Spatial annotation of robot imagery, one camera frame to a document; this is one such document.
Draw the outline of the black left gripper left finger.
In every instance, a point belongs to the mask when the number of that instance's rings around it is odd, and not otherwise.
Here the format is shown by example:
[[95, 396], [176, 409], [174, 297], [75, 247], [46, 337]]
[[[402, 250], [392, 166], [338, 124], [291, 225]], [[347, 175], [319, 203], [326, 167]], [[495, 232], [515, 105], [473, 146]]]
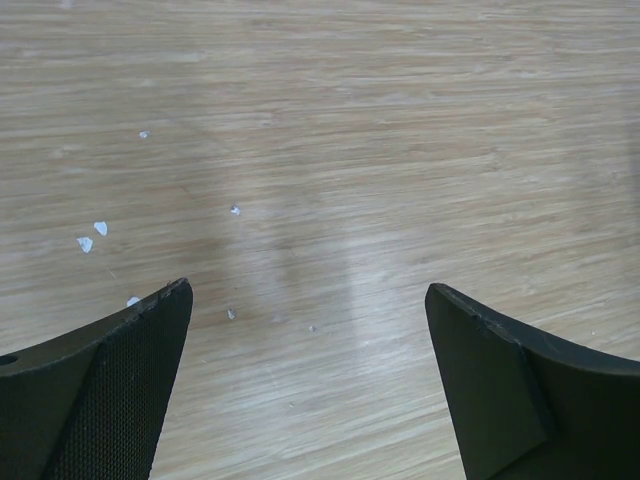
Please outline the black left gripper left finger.
[[149, 478], [192, 306], [192, 287], [181, 278], [2, 355], [2, 478]]

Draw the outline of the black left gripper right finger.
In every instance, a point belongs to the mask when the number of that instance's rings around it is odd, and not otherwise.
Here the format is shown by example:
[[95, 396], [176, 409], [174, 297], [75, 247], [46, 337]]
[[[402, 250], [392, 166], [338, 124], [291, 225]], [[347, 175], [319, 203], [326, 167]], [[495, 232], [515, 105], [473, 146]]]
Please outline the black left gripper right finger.
[[466, 478], [638, 478], [638, 362], [441, 283], [425, 309]]

